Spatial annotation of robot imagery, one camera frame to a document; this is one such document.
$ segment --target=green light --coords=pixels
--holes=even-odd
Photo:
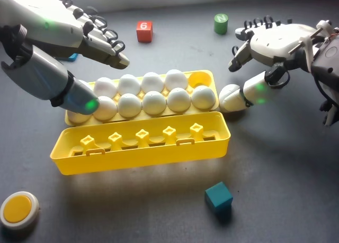
[[[257,102],[258,104],[264,104],[264,103],[266,103],[266,100],[263,99],[263,98],[259,98],[256,102]]]
[[[255,85],[255,87],[258,91],[265,91],[266,90],[266,86],[262,83],[258,83],[257,85]]]
[[[96,110],[98,106],[99,106],[99,102],[97,99],[92,99],[85,104],[85,108],[88,111]]]

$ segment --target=green cylinder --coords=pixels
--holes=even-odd
[[[228,16],[226,14],[217,14],[214,16],[214,31],[217,34],[227,33]]]

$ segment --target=gray table surface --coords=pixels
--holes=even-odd
[[[227,64],[240,46],[234,30],[267,14],[285,22],[339,25],[338,0],[255,0],[104,14],[126,43],[131,65],[115,70],[80,56],[66,63],[78,78],[142,76],[169,69],[208,69],[218,92],[267,67],[250,62],[237,73]],[[213,17],[229,16],[228,34],[213,32]],[[150,44],[137,42],[136,24],[152,20]],[[3,49],[0,58],[9,62]],[[41,212],[35,229],[0,242],[338,242],[339,123],[322,126],[324,100],[309,74],[295,70],[277,97],[227,117],[232,137],[224,158],[63,176],[49,155],[64,123],[52,108],[1,72],[0,201],[29,191]],[[223,181],[234,195],[230,221],[220,224],[204,190]]]

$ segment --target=egg carton tray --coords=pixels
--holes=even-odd
[[[230,132],[220,112],[84,125],[64,130],[50,155],[64,175],[222,157]]]
[[[123,116],[121,116],[119,114],[119,112],[117,112],[117,114],[112,117],[109,120],[106,121],[100,121],[97,120],[94,116],[91,116],[86,122],[83,123],[73,123],[72,121],[70,121],[67,117],[67,113],[65,114],[65,122],[68,125],[71,126],[79,126],[79,125],[96,125],[96,124],[103,124],[103,123],[110,123],[110,122],[117,122],[117,121],[126,121],[126,120],[140,120],[140,119],[151,119],[151,118],[157,118],[157,117],[163,117],[163,116],[169,116],[169,115],[181,115],[181,114],[192,114],[192,113],[201,113],[201,112],[206,112],[206,111],[213,111],[216,108],[218,108],[219,106],[219,101],[218,101],[218,94],[217,94],[217,90],[216,90],[216,85],[214,82],[214,78],[213,78],[213,74],[211,71],[208,70],[197,70],[197,71],[189,71],[189,72],[184,72],[185,76],[188,79],[188,87],[186,88],[186,91],[188,92],[188,94],[190,96],[192,96],[192,93],[194,91],[194,89],[200,85],[204,85],[204,86],[208,86],[209,88],[211,88],[211,90],[214,92],[214,95],[216,96],[216,102],[215,104],[207,109],[207,110],[202,110],[202,109],[198,109],[196,108],[192,103],[191,106],[184,112],[178,113],[178,112],[174,112],[172,111],[170,108],[168,108],[168,106],[166,107],[166,109],[158,114],[158,115],[149,115],[146,112],[144,112],[143,110],[136,115],[133,118],[124,118]],[[159,75],[160,78],[164,81],[166,75]],[[142,81],[142,76],[141,77],[137,77],[137,79],[140,81]],[[116,87],[118,86],[119,83],[119,79],[115,79],[112,80],[112,82],[116,85]],[[94,87],[95,82],[91,82],[88,83],[91,88]],[[163,91],[161,92],[162,95],[165,96],[166,100],[168,97],[168,94],[170,93],[170,91],[165,87],[163,89]],[[140,101],[142,102],[143,97],[145,96],[145,93],[143,91],[141,91],[137,97],[140,99]],[[120,99],[120,94],[118,93],[115,97],[113,97],[113,101],[115,101],[116,103],[118,103],[119,99]]]

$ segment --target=green block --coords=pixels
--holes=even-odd
[[[224,35],[227,32],[228,16],[226,14],[217,14],[214,16],[214,31],[217,34]]]
[[[205,200],[214,213],[220,213],[231,207],[233,196],[223,182],[205,191]]]

